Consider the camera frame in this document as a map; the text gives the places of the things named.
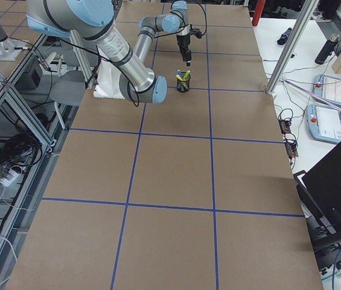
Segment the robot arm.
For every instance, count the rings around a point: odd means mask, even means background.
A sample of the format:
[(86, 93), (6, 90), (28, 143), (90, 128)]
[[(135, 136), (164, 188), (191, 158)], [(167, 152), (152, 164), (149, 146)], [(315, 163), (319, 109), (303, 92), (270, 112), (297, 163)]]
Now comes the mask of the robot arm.
[(186, 66), (191, 65), (192, 54), (189, 49), (191, 43), (191, 25), (188, 19), (188, 5), (186, 1), (175, 1), (167, 14), (147, 16), (140, 20), (138, 40), (134, 46), (134, 53), (141, 62), (145, 62), (150, 47), (157, 33), (166, 32), (176, 35), (177, 45)]
[(144, 66), (117, 30), (111, 1), (27, 1), (28, 26), (42, 34), (68, 38), (75, 30), (94, 42), (121, 72), (119, 91), (134, 103), (162, 103), (167, 81)]

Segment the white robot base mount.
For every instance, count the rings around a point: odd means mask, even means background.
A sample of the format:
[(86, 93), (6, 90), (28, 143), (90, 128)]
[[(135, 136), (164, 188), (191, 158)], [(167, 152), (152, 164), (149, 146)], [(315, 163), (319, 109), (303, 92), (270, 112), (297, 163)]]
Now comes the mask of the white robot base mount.
[(125, 98), (119, 87), (120, 76), (121, 72), (117, 68), (111, 63), (102, 60), (98, 70), (94, 97), (124, 100)]

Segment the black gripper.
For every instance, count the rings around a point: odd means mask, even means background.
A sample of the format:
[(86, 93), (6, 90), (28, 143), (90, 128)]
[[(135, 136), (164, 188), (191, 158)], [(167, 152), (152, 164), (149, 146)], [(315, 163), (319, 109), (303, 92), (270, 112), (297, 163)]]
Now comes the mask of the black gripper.
[(191, 51), (189, 49), (190, 45), (190, 34), (186, 35), (176, 35), (177, 44), (179, 46), (179, 51), (182, 55), (182, 60), (186, 62), (186, 66), (191, 65)]

